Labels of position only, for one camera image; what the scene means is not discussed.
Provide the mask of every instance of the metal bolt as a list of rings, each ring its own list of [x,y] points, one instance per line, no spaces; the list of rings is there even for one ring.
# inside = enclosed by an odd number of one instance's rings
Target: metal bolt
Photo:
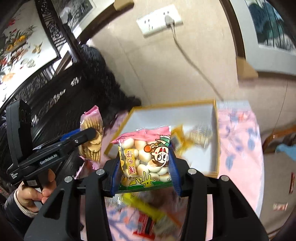
[[[73,178],[70,176],[67,176],[67,177],[65,177],[64,180],[65,180],[65,182],[69,183],[69,182],[72,182]]]
[[[226,175],[221,176],[221,180],[224,182],[228,182],[229,181],[229,177]]]
[[[197,173],[197,170],[195,170],[194,168],[189,168],[187,171],[189,174],[193,175]]]
[[[97,175],[103,175],[105,173],[104,169],[98,169],[96,170]]]

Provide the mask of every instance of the electrical socket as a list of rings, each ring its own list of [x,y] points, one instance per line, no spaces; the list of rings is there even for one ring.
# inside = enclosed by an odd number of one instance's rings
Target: electrical socket
[[[137,24],[144,36],[168,28],[165,24],[165,16],[170,15],[175,21],[175,25],[183,24],[180,15],[174,4],[155,10],[148,15],[137,20]]]

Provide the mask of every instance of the human hand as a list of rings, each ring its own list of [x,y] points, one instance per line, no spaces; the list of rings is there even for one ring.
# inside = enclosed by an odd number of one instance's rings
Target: human hand
[[[56,187],[55,174],[51,169],[48,169],[48,184],[43,187],[42,193],[32,187],[25,186],[24,182],[22,182],[16,190],[17,200],[24,208],[32,212],[38,212],[34,201],[45,203]]]

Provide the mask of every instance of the open box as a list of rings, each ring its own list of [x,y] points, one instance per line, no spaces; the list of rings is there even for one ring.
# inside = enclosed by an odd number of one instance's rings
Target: open box
[[[216,178],[219,172],[220,148],[215,100],[134,107],[113,139],[123,133],[142,128],[171,126],[173,129],[183,125],[183,131],[186,132],[199,124],[212,127],[213,136],[208,147],[205,149],[194,146],[185,151],[181,158],[186,160],[191,168],[195,168],[205,176]],[[115,158],[117,154],[118,145],[110,144],[105,151],[105,155],[110,158]]]

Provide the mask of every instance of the power cord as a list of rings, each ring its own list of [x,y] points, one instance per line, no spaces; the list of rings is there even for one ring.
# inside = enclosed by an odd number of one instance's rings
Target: power cord
[[[190,59],[190,57],[185,53],[185,51],[183,50],[183,48],[180,46],[177,37],[176,37],[176,33],[175,33],[175,21],[172,19],[172,17],[170,15],[166,15],[165,16],[165,24],[167,26],[170,26],[173,32],[173,37],[174,37],[174,41],[178,47],[178,49],[180,50],[180,52],[182,53],[182,55],[184,56],[184,58],[186,59],[186,61],[203,77],[203,79],[209,84],[209,86],[213,89],[213,91],[215,92],[215,94],[218,96],[218,98],[221,101],[224,101],[223,97],[221,96],[221,94],[218,92],[218,90],[216,89],[216,87],[214,86],[214,84],[204,75],[204,73],[200,70],[199,67],[197,67],[195,65],[195,63]]]

